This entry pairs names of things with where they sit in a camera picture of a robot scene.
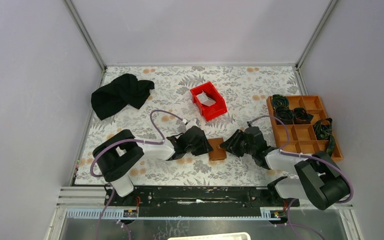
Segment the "brown leather card holder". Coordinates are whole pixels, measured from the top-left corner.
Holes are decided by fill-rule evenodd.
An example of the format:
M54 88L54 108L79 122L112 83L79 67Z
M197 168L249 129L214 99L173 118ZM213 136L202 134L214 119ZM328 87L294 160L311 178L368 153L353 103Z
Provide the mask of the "brown leather card holder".
M226 150L221 148L221 144L224 142L222 137L210 138L208 139L208 142L213 149L208 153L210 162L222 161L227 158Z

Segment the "stack of credit cards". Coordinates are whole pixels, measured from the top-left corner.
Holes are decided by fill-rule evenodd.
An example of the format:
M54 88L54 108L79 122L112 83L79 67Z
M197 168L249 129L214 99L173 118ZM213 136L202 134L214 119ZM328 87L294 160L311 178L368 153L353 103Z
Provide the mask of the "stack of credit cards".
M206 107L211 107L216 104L216 101L210 98L205 92L196 95L197 100Z

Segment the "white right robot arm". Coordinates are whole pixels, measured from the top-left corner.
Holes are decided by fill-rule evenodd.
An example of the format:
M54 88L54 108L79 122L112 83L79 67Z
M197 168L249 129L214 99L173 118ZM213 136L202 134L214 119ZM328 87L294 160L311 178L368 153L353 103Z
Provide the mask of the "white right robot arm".
M307 200L319 210L333 204L347 203L354 196L349 179L323 151L302 154L269 146L256 126L238 129L219 145L221 149L243 157L250 155L255 164L266 170L281 170L297 178L279 177L267 185L267 201L273 206L285 200Z

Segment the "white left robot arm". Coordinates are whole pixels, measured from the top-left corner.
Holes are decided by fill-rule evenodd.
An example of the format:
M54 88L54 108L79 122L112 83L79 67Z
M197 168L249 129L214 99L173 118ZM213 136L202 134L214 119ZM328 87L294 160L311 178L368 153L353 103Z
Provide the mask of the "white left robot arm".
M164 137L162 142L136 138L125 129L96 147L92 155L104 180L115 190L116 199L128 206L135 200L129 171L139 160L172 161L187 153L200 156L212 151L204 131L192 126L184 133Z

